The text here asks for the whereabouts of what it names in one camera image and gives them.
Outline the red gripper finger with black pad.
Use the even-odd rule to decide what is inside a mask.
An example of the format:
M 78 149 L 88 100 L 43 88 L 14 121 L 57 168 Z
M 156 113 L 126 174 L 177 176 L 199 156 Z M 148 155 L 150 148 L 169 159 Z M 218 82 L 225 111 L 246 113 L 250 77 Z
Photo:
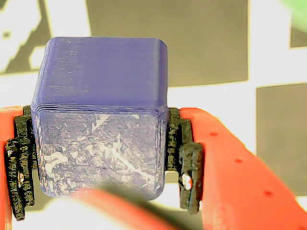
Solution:
M 12 229 L 12 218 L 24 220 L 35 203 L 32 171 L 36 146 L 30 106 L 0 110 L 0 228 Z
M 205 230 L 304 230 L 307 213 L 288 187 L 216 117 L 170 108 L 167 165 L 180 206 Z

